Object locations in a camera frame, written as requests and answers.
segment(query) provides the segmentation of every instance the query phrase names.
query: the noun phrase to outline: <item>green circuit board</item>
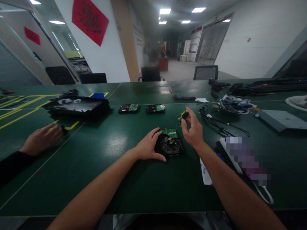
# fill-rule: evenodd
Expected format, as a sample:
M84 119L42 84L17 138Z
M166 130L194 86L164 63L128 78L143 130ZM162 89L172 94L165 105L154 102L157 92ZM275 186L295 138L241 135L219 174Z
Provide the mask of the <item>green circuit board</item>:
M157 111L164 111L165 106L164 105L157 105Z
M131 104L129 107L129 111L135 111L138 109L138 104Z
M166 134L167 136L170 136L171 138L178 138L176 129L161 129L160 131L162 131L162 134Z

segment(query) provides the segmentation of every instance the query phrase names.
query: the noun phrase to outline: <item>hand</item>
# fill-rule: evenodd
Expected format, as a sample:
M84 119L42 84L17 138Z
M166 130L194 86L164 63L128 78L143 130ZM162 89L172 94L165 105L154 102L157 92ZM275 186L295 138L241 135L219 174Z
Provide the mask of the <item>hand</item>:
M166 162L165 156L154 151L154 146L162 133L157 132L159 129L155 128L150 131L136 147L131 149L138 160L157 159Z
M202 138L202 125L199 123L195 113L189 108L186 108L189 112L186 120L181 119L181 127L185 140L195 149L197 146L204 144ZM186 123L191 123L191 128L188 129Z
M64 132L62 127L51 123L32 133L19 151L36 157L47 148L54 145L63 135Z

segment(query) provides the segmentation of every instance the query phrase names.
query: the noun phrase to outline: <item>gray device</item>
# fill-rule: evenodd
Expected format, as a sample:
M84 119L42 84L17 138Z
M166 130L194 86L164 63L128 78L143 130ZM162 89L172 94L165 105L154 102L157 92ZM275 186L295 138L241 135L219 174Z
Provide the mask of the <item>gray device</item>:
M298 117L280 110L260 110L259 117L281 132L288 129L307 130L307 122Z

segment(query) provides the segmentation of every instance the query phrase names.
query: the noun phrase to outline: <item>white fan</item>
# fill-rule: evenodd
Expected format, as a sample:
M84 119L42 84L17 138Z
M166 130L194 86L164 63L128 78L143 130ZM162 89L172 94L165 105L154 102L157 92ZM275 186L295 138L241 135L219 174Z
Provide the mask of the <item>white fan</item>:
M286 103L296 109L307 112L307 95L288 97Z

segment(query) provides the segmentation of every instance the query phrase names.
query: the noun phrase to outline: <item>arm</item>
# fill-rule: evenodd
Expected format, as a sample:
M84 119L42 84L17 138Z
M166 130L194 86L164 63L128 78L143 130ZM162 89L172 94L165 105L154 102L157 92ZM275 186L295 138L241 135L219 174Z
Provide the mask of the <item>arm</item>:
M240 229L286 229L274 212L228 167L203 141L202 125L195 113L187 107L191 123L187 128L182 119L182 132L192 145L206 169L214 188L231 219Z
M156 128L148 133L135 148L128 150L88 184L56 217L48 230L91 229L98 222L118 186L137 160L158 159L166 162L164 156L154 151L158 136L162 133L157 132L158 130L159 128Z
M54 123L32 133L19 151L0 162L0 187L32 164L39 154L55 144L62 136L62 128Z

